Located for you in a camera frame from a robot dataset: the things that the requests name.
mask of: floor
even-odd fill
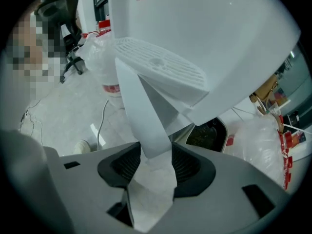
[[[92,151],[97,149],[96,133],[107,96],[84,64],[79,65],[84,70],[81,76],[71,68],[63,84],[49,88],[41,100],[30,103],[29,114],[21,128],[22,133],[56,149],[60,156],[71,155],[81,139],[90,144]],[[110,103],[105,109],[100,135],[104,140],[102,149],[137,141],[125,110]]]

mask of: white floor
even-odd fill
[[[83,63],[80,68],[84,69],[81,76],[71,68],[63,84],[58,83],[49,89],[47,96],[40,101],[32,101],[21,128],[22,133],[31,135],[39,143],[42,141],[43,146],[56,149],[60,156],[71,155],[81,139],[90,144],[92,151],[97,149],[91,125],[99,128],[107,96]],[[116,109],[110,103],[105,109],[100,135],[105,141],[103,149],[137,141],[125,110]]]

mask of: black chair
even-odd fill
[[[49,57],[69,60],[60,76],[61,83],[64,83],[64,74],[71,66],[75,67],[79,75],[82,74],[82,71],[76,66],[76,63],[82,59],[75,57],[74,54],[81,38],[81,30],[76,25],[77,5],[78,0],[45,0],[35,11],[37,18],[39,17],[42,21],[42,32],[48,35]],[[63,38],[61,26],[64,24],[70,35]]]

